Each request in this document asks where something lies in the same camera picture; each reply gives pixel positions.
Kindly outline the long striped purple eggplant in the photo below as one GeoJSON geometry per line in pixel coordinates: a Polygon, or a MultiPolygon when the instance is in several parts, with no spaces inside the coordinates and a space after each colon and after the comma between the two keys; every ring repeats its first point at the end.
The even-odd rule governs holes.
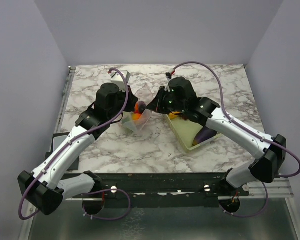
{"type": "Polygon", "coordinates": [[[147,105],[143,101],[139,101],[136,105],[136,111],[139,114],[143,114],[143,112],[147,109],[147,105]]]}

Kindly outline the green toy mango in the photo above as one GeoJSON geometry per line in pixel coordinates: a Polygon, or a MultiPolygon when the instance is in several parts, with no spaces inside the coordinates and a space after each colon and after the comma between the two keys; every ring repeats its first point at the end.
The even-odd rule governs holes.
{"type": "Polygon", "coordinates": [[[132,113],[131,114],[131,119],[133,120],[133,121],[138,121],[140,118],[142,117],[142,114],[141,113],[132,113]]]}

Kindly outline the clear zip top bag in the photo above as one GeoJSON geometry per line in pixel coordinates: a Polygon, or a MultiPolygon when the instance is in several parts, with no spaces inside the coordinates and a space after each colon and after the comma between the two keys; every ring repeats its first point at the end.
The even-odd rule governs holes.
{"type": "Polygon", "coordinates": [[[138,98],[132,112],[124,112],[120,126],[127,131],[140,135],[143,128],[152,116],[152,112],[147,109],[147,105],[154,100],[149,85],[146,83],[136,91],[135,96],[138,98]]]}

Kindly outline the green perforated plastic basket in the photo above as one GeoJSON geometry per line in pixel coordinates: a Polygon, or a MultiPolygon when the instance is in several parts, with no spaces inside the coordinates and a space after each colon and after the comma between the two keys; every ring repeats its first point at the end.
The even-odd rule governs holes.
{"type": "Polygon", "coordinates": [[[213,136],[206,137],[202,142],[193,145],[195,137],[203,129],[200,124],[191,122],[189,120],[184,120],[179,116],[172,119],[170,119],[169,115],[165,115],[164,117],[186,154],[200,149],[204,145],[207,145],[223,136],[220,133],[216,133],[213,136]]]}

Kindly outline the dark purple toy eggplant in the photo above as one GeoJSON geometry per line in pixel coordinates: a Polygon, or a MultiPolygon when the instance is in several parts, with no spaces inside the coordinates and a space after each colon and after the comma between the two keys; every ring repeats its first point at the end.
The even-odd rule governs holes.
{"type": "Polygon", "coordinates": [[[217,134],[218,134],[217,131],[209,129],[208,127],[205,126],[194,137],[192,146],[194,147],[198,144],[201,144],[202,142],[205,142],[205,141],[213,138],[217,134]]]}

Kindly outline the yellow toy bell pepper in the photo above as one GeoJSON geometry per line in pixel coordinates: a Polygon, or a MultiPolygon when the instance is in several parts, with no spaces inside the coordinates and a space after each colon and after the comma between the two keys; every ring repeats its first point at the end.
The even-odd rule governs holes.
{"type": "Polygon", "coordinates": [[[175,119],[175,118],[177,118],[177,117],[179,117],[179,116],[182,116],[183,114],[182,113],[180,113],[180,112],[170,112],[169,114],[168,114],[168,118],[170,119],[170,120],[173,120],[173,119],[175,119]]]}

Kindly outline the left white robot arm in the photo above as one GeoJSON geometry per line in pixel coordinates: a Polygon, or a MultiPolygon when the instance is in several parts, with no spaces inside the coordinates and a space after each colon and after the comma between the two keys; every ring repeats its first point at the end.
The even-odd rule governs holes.
{"type": "Polygon", "coordinates": [[[92,145],[123,112],[131,111],[137,103],[129,85],[121,90],[115,83],[104,83],[96,93],[95,101],[79,115],[66,139],[44,162],[33,171],[23,171],[18,176],[22,194],[19,203],[19,218],[24,201],[48,216],[69,198],[87,194],[93,198],[101,190],[101,179],[88,171],[73,178],[62,177],[80,156],[92,145]]]}

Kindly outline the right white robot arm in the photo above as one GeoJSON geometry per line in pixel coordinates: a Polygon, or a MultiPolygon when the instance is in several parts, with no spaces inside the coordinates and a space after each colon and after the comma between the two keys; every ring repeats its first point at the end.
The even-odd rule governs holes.
{"type": "Polygon", "coordinates": [[[241,186],[255,181],[272,183],[278,176],[286,154],[287,140],[282,135],[272,137],[237,120],[227,117],[218,103],[198,97],[191,82],[176,77],[161,86],[147,109],[159,114],[179,112],[189,121],[214,130],[234,141],[252,155],[254,161],[229,169],[219,182],[220,191],[230,196],[241,186]]]}

